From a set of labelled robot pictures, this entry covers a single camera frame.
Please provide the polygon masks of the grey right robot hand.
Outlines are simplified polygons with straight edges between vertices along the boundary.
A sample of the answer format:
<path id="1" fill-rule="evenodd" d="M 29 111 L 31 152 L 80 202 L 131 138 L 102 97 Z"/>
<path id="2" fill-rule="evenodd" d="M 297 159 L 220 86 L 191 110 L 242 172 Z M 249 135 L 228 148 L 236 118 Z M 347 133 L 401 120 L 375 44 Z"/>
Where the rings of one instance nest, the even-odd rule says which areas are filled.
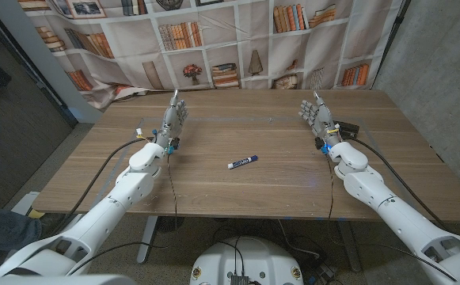
<path id="1" fill-rule="evenodd" d="M 314 99 L 314 102 L 303 100 L 298 114 L 311 127 L 315 138 L 330 149 L 342 141 L 339 127 L 334 123 L 328 106 L 317 91 L 314 91 Z"/>

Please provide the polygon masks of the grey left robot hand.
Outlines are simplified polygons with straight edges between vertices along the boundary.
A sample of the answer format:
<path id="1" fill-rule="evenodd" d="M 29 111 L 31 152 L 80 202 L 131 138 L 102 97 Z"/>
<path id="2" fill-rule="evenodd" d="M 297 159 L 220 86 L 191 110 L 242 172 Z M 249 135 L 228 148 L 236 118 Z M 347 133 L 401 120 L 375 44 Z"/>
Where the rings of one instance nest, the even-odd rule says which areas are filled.
<path id="1" fill-rule="evenodd" d="M 188 110 L 184 100 L 179 99 L 179 90 L 175 89 L 165 110 L 163 121 L 154 142 L 163 148 L 167 148 L 173 141 L 178 140 L 182 127 L 188 116 Z"/>

